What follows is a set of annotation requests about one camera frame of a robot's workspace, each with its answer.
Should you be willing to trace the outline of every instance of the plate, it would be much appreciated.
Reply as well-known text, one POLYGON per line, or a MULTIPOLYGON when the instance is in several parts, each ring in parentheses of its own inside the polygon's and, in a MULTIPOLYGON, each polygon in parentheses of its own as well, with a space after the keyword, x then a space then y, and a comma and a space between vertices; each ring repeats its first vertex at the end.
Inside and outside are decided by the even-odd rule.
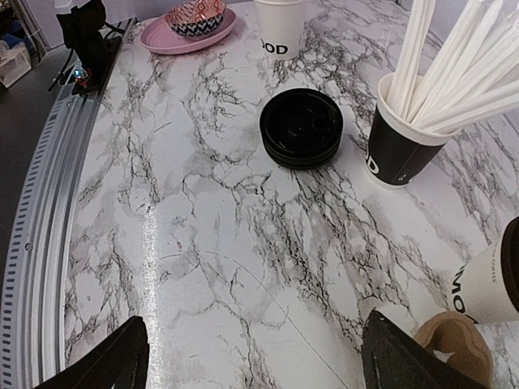
POLYGON ((205 49, 228 36, 236 22, 236 14, 227 8, 224 21, 215 32, 190 39, 175 34, 164 18, 165 15, 153 20, 140 34, 140 43, 152 53, 175 55, 205 49))

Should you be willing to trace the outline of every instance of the stack of black lids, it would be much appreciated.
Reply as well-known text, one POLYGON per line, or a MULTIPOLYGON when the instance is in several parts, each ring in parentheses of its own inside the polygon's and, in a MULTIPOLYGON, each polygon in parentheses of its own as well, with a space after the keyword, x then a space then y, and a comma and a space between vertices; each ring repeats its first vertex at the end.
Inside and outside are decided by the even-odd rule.
POLYGON ((333 158, 341 143, 342 114, 328 96, 291 89, 274 96, 259 120, 265 150, 289 169, 314 169, 333 158))

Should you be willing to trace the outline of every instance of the zigzag pattern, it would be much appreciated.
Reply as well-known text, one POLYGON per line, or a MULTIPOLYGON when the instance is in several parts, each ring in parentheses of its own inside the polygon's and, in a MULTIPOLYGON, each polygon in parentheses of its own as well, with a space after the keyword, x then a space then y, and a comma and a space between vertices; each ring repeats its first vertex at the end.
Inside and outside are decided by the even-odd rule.
POLYGON ((216 30, 224 19, 224 14, 219 14, 211 19, 203 20, 198 23, 175 24, 171 28, 180 36, 193 38, 209 34, 216 30))

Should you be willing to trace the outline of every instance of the red bowl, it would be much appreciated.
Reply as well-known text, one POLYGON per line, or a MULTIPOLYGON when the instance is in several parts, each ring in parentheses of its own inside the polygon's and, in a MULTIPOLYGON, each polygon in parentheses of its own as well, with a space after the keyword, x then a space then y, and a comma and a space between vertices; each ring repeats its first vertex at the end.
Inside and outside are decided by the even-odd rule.
POLYGON ((173 8, 165 21, 180 36, 202 36, 220 26, 224 11, 222 0, 193 0, 173 8))

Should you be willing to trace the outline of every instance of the white marble surface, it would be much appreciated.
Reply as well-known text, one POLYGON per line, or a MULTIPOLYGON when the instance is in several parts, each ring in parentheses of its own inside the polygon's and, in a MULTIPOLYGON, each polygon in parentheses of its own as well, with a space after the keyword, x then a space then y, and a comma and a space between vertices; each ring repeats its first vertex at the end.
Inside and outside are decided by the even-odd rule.
MULTIPOLYGON (((150 388, 363 387, 370 310, 414 333, 446 308, 453 271, 519 214, 519 136, 503 118, 469 128, 407 189, 383 190, 363 150, 406 13, 311 0, 301 56, 270 62, 254 5, 232 8, 235 31, 201 53, 150 55, 143 24, 122 49, 79 187, 66 359, 139 314, 150 388), (344 115, 338 155, 316 171, 280 168, 260 141, 262 107, 295 87, 344 115)), ((480 328, 495 387, 519 387, 519 325, 480 328)))

